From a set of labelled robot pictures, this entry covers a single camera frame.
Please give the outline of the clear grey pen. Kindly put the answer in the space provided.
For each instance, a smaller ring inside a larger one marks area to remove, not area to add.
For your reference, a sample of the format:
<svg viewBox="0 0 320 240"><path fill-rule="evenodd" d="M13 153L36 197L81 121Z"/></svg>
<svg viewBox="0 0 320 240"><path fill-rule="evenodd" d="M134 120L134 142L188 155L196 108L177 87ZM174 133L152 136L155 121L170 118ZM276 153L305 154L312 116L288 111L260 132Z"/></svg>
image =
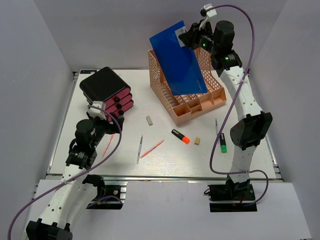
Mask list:
<svg viewBox="0 0 320 240"><path fill-rule="evenodd" d="M141 157L141 150L142 150L142 144L143 144L143 138L144 136L141 135L140 141L139 141L139 146L138 146L138 151L137 151L137 159L136 159L136 164L139 164L140 157Z"/></svg>

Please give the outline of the black pink drawer unit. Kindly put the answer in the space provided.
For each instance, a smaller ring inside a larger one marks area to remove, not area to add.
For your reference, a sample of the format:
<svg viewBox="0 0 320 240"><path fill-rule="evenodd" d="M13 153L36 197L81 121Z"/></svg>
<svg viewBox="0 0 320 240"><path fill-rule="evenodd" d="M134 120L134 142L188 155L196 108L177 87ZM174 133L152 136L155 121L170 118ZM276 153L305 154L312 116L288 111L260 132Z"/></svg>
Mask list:
<svg viewBox="0 0 320 240"><path fill-rule="evenodd" d="M79 87L89 104L103 102L106 112L118 117L134 105L131 87L108 66L82 80Z"/></svg>

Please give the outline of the orange clear pen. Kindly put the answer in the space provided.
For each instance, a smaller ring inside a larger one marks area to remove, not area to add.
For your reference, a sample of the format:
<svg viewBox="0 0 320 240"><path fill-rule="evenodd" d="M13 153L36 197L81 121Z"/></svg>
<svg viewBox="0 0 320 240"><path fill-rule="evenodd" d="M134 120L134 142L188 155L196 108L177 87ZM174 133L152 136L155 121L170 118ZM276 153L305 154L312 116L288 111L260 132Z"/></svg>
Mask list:
<svg viewBox="0 0 320 240"><path fill-rule="evenodd" d="M160 146L165 140L161 140L159 141L157 144L155 144L154 146L152 146L150 149L148 149L146 152L144 152L140 158L144 158L146 155L148 155L149 153L151 153L154 149L156 149L158 146Z"/></svg>

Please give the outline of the blue plastic folder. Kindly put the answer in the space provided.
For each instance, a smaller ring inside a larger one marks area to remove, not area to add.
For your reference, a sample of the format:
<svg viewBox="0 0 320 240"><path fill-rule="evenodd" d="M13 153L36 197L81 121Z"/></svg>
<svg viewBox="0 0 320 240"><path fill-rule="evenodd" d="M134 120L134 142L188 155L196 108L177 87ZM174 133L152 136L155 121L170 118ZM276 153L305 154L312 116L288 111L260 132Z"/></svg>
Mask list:
<svg viewBox="0 0 320 240"><path fill-rule="evenodd" d="M149 38L174 96L208 92L195 52L179 39L186 32L185 23L181 20Z"/></svg>

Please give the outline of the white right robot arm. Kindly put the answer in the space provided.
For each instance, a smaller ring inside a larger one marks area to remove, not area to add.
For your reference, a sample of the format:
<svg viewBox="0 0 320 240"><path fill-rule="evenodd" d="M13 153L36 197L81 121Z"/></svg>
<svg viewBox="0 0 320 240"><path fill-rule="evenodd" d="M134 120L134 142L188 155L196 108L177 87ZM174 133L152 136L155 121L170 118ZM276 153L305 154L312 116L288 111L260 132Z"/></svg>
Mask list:
<svg viewBox="0 0 320 240"><path fill-rule="evenodd" d="M184 45L192 50L202 48L210 53L211 65L232 97L238 122L230 129L234 144L232 165L227 174L230 183L226 195L236 200L249 184L252 158L272 123L271 113L264 112L253 96L249 78L243 69L239 55L233 50L234 25L219 21L215 28L201 20L179 36Z"/></svg>

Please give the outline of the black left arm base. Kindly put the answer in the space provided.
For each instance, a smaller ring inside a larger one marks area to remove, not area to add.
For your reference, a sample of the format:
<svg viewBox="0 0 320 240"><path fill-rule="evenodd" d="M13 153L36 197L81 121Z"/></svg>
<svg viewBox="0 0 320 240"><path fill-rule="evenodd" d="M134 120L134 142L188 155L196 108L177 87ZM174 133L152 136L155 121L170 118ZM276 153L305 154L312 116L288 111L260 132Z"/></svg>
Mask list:
<svg viewBox="0 0 320 240"><path fill-rule="evenodd" d="M87 206L90 210L121 210L125 201L126 186L106 183L99 175L89 174L82 182L94 187L96 197Z"/></svg>

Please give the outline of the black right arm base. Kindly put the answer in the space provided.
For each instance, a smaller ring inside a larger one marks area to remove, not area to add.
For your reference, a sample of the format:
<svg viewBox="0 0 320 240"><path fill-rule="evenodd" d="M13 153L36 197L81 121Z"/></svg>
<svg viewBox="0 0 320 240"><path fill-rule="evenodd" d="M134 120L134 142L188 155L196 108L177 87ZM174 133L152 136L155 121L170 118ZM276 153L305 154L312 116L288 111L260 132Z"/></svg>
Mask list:
<svg viewBox="0 0 320 240"><path fill-rule="evenodd" d="M225 184L211 184L203 193L209 197L211 213L257 212L253 185L248 179L234 183L228 177Z"/></svg>

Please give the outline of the pink clear pen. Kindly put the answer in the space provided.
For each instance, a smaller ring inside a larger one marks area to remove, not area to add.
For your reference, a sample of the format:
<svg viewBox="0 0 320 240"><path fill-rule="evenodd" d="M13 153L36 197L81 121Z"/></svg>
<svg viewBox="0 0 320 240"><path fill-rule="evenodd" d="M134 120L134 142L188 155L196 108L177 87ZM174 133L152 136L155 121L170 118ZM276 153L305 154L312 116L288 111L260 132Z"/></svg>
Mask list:
<svg viewBox="0 0 320 240"><path fill-rule="evenodd" d="M107 153L107 150L108 150L108 148L109 148L109 146L110 146L110 144L111 144L114 136L115 136L115 134L112 134L112 135L110 136L110 138L109 138L109 140L108 140L108 142L107 142L107 144L106 144L106 146L105 146L105 148L104 148L104 150L103 150L103 152L102 152L101 159L103 159L104 156L105 156L105 154Z"/></svg>

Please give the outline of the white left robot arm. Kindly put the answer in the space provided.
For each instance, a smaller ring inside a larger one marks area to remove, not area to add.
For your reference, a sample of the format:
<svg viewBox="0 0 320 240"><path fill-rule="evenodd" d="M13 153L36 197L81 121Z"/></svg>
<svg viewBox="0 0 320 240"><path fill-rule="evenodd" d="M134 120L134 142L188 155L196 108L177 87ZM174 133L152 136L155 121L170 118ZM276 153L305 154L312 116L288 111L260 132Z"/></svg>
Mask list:
<svg viewBox="0 0 320 240"><path fill-rule="evenodd" d="M36 221L29 221L26 234L30 240L71 240L72 228L80 214L94 199L105 196L106 187L99 175L88 170L97 157L96 148L105 135L119 134L124 118L114 113L88 113L76 124L61 177L62 186Z"/></svg>

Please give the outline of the peach plastic file organizer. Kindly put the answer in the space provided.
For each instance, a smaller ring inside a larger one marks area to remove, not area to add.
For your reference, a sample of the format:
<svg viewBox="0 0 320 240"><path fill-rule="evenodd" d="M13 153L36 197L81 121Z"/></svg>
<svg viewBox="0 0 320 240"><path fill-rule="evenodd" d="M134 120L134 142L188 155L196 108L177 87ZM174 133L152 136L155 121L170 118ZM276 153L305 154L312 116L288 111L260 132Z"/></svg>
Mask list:
<svg viewBox="0 0 320 240"><path fill-rule="evenodd" d="M208 92L174 96L153 49L148 51L150 87L178 126L226 104L224 87L213 76L211 55L198 48L194 51Z"/></svg>

